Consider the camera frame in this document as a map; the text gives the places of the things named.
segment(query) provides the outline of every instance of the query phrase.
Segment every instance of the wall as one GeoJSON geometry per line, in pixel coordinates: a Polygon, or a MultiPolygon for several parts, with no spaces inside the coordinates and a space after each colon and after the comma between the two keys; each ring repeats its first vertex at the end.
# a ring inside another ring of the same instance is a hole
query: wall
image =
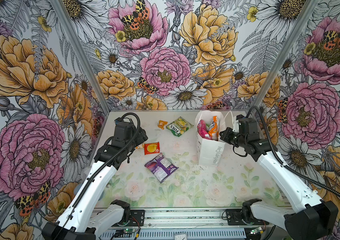
{"type": "MultiPolygon", "coordinates": [[[[316,12],[324,15],[308,22],[281,66],[278,103],[261,108],[288,164],[340,192],[340,43],[327,38],[340,32],[340,1],[322,1],[316,12]]],[[[337,205],[336,226],[326,239],[340,239],[340,199],[309,186],[337,205]]]]}
{"type": "Polygon", "coordinates": [[[42,239],[74,197],[104,114],[48,1],[0,1],[0,240],[42,239]]]}
{"type": "MultiPolygon", "coordinates": [[[[140,7],[133,0],[75,7],[69,2],[111,108],[243,109],[253,102],[305,1],[145,0],[148,17],[140,14],[135,22],[140,7]],[[280,5],[282,15],[275,10],[280,5]]],[[[267,106],[279,98],[280,84],[276,78],[267,106]]]]}

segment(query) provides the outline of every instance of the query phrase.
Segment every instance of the floral tablecloth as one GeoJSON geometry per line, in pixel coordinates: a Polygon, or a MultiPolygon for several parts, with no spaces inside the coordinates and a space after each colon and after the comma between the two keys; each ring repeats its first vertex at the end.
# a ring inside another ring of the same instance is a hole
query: floral tablecloth
{"type": "MultiPolygon", "coordinates": [[[[148,141],[159,142],[160,151],[179,169],[163,183],[144,164],[157,154],[144,155],[143,149],[134,151],[130,163],[124,161],[110,180],[98,201],[97,208],[108,207],[119,199],[131,207],[238,207],[244,200],[261,198],[267,203],[283,205],[276,183],[254,162],[251,156],[239,157],[226,144],[217,167],[198,165],[195,126],[181,137],[168,129],[157,127],[159,120],[172,122],[182,116],[194,123],[198,111],[136,111],[148,141]]],[[[111,112],[98,147],[114,132],[114,120],[124,112],[111,112]]],[[[233,112],[233,115],[244,114],[233,112]]],[[[232,127],[231,115],[226,125],[232,127]]]]}

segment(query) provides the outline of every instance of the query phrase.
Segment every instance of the small orange package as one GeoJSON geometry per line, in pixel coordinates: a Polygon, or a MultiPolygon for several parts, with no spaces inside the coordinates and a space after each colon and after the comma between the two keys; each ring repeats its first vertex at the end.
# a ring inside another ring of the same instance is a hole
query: small orange package
{"type": "Polygon", "coordinates": [[[144,154],[159,153],[159,142],[145,143],[144,154]]]}
{"type": "Polygon", "coordinates": [[[164,130],[164,126],[165,126],[166,124],[167,124],[166,121],[159,120],[158,127],[159,127],[159,128],[162,128],[162,130],[164,130]]]}

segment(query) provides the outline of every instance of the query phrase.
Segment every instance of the white paper bag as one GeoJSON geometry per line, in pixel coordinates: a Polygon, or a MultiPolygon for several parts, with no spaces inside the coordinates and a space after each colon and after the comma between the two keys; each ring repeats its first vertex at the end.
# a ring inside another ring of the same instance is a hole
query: white paper bag
{"type": "Polygon", "coordinates": [[[212,112],[209,110],[200,111],[195,118],[194,129],[197,139],[196,148],[199,165],[217,166],[225,147],[225,142],[221,141],[219,132],[217,132],[218,141],[204,139],[198,134],[197,125],[199,121],[202,119],[205,123],[210,124],[214,116],[217,116],[219,120],[219,132],[224,131],[226,129],[225,117],[221,112],[212,112]]]}

